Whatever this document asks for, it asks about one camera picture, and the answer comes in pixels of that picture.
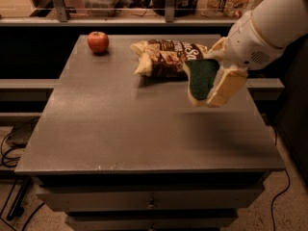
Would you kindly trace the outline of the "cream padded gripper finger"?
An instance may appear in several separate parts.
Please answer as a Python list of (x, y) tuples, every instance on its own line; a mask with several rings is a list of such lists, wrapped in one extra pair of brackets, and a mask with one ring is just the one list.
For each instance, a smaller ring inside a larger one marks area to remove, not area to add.
[(216, 61), (224, 61), (227, 60), (228, 57), (225, 52), (225, 44), (226, 44), (227, 38), (222, 37), (220, 38), (213, 46), (212, 48), (207, 52), (205, 58), (216, 60)]
[(224, 105), (247, 80), (247, 70), (232, 64), (225, 68), (217, 61), (206, 61), (206, 87), (208, 88), (206, 105), (220, 107)]

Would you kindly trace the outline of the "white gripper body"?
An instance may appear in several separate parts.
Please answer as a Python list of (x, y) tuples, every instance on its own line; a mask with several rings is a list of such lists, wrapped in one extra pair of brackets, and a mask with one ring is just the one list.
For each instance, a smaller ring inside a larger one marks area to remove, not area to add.
[(244, 15), (231, 27), (225, 43), (228, 59), (240, 67), (260, 70), (278, 59), (284, 52), (266, 39), (259, 30), (252, 11)]

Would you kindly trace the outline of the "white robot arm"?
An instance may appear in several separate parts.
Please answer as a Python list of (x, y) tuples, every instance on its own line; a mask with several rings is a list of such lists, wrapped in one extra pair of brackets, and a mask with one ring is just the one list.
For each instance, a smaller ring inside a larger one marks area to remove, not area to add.
[(249, 70), (260, 70), (286, 47), (308, 34), (308, 0), (263, 0), (246, 12), (208, 52), (219, 70), (206, 104), (219, 107), (245, 83)]

